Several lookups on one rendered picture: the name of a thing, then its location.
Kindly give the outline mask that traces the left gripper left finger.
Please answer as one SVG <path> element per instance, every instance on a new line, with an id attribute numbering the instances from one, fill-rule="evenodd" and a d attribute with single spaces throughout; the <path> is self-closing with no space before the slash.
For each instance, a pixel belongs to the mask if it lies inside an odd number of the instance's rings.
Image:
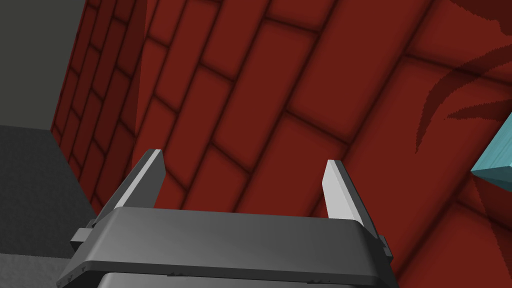
<path id="1" fill-rule="evenodd" d="M 161 149 L 149 149 L 92 222 L 95 226 L 118 207 L 153 208 L 166 177 Z"/>

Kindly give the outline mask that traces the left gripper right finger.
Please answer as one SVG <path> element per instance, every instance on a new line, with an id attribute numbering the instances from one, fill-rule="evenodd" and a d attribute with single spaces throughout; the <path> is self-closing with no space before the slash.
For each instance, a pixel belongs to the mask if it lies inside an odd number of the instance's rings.
<path id="1" fill-rule="evenodd" d="M 321 185 L 329 219 L 357 221 L 374 238 L 379 238 L 375 225 L 340 160 L 327 161 Z"/>

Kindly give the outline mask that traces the teal wooden furniture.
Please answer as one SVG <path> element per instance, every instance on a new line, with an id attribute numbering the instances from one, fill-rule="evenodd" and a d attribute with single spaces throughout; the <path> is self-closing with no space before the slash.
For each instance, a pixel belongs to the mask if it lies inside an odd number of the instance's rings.
<path id="1" fill-rule="evenodd" d="M 512 113 L 498 129 L 471 173 L 512 192 Z"/>

